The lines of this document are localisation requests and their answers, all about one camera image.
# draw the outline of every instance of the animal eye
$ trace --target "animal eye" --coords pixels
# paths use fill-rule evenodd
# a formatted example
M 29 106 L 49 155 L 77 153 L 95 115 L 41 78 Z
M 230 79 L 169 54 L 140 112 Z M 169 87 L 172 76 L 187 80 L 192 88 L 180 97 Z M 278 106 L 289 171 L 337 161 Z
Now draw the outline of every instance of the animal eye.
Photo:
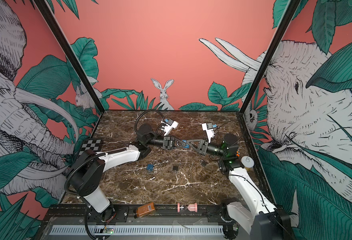
M 298 94 L 298 82 L 294 85 L 294 89 L 296 90 L 296 93 Z

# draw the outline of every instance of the checkerboard calibration pattern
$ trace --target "checkerboard calibration pattern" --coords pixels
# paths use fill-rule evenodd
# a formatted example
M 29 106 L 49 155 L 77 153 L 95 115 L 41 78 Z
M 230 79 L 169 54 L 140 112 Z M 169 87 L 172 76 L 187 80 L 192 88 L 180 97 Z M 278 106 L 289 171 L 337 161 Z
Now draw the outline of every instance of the checkerboard calibration pattern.
M 100 152 L 102 149 L 103 141 L 101 138 L 88 138 L 83 141 L 83 144 L 80 148 L 80 156 L 85 150 L 91 149 L 95 152 Z

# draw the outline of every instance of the black frame post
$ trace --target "black frame post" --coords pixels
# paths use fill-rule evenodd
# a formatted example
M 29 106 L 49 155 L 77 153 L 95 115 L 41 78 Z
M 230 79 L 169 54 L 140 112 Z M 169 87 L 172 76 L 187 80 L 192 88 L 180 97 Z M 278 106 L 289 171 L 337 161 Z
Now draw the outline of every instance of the black frame post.
M 276 32 L 274 33 L 274 36 L 272 38 L 272 41 L 269 45 L 268 50 L 265 53 L 265 57 L 263 61 L 261 62 L 260 68 L 257 71 L 257 74 L 255 76 L 255 79 L 253 80 L 253 83 L 249 89 L 249 92 L 245 98 L 245 101 L 243 102 L 243 105 L 241 106 L 240 109 L 240 114 L 243 115 L 245 113 L 245 109 L 248 107 L 253 94 L 255 93 L 257 86 L 260 84 L 261 79 L 264 77 L 264 73 L 266 71 L 266 68 L 268 67 L 270 61 L 272 60 L 272 57 L 281 41 L 281 39 L 284 36 L 284 33 L 286 29 L 288 28 L 289 23 L 291 22 L 294 13 L 296 12 L 296 9 L 298 7 L 298 4 L 300 3 L 300 0 L 290 0 L 288 3 L 288 6 L 285 9 L 284 15 L 281 18 L 281 21 L 277 27 Z
M 46 23 L 48 24 L 49 28 L 51 29 L 52 33 L 56 37 L 56 40 L 58 41 L 61 48 L 63 49 L 69 62 L 72 64 L 74 70 L 76 71 L 80 80 L 84 84 L 84 86 L 87 89 L 92 100 L 95 102 L 95 106 L 99 109 L 100 115 L 102 115 L 105 112 L 104 107 L 103 107 L 102 103 L 100 102 L 99 98 L 97 97 L 95 91 L 93 90 L 92 85 L 89 83 L 87 75 L 85 74 L 76 55 L 72 51 L 71 45 L 69 45 L 67 38 L 64 36 L 63 32 L 61 31 L 61 28 L 59 27 L 58 23 L 56 22 L 56 19 L 53 16 L 51 10 L 49 9 L 48 5 L 46 4 L 46 2 L 44 0 L 34 0 L 34 1 L 35 1 L 37 8 L 39 9 L 41 15 L 43 15 Z

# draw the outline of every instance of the marble tabletop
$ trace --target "marble tabletop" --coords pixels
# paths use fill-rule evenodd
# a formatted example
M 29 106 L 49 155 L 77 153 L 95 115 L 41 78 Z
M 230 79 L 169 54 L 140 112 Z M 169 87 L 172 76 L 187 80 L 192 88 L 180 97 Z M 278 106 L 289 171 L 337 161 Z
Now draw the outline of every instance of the marble tabletop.
M 133 141 L 134 124 L 140 113 L 142 111 L 106 111 L 93 135 L 103 138 L 102 151 L 125 147 Z M 233 133 L 239 137 L 240 156 L 248 155 L 240 126 L 235 121 L 236 113 L 165 111 L 163 114 L 165 118 L 179 123 L 170 134 L 180 139 L 207 139 L 202 123 L 225 124 L 218 130 L 218 139 L 212 139 L 212 142 L 220 144 L 226 133 Z M 160 119 L 157 113 L 147 113 L 138 127 L 145 122 L 156 129 Z M 103 174 L 100 187 L 112 203 L 220 204 L 223 200 L 232 199 L 245 204 L 235 186 L 219 171 L 217 157 L 202 156 L 184 148 L 163 150 L 151 146 L 151 149 L 146 158 L 116 166 Z M 200 160 L 208 164 L 203 167 Z M 148 164 L 154 165 L 153 172 L 147 171 Z M 174 171 L 173 166 L 178 166 L 178 171 Z M 253 169 L 249 170 L 249 175 L 258 185 Z M 74 195 L 66 194 L 62 203 L 76 204 L 81 201 Z

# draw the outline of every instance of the blue object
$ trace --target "blue object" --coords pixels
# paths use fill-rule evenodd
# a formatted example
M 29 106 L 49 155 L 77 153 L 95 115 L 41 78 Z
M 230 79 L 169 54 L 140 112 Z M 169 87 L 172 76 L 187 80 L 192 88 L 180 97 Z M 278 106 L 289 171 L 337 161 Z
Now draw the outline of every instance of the blue object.
M 153 164 L 148 164 L 147 165 L 147 170 L 150 171 L 150 172 L 153 171 Z
M 187 143 L 187 140 L 183 140 L 183 142 Z M 183 148 L 189 148 L 189 145 L 187 144 L 187 146 L 185 146 Z

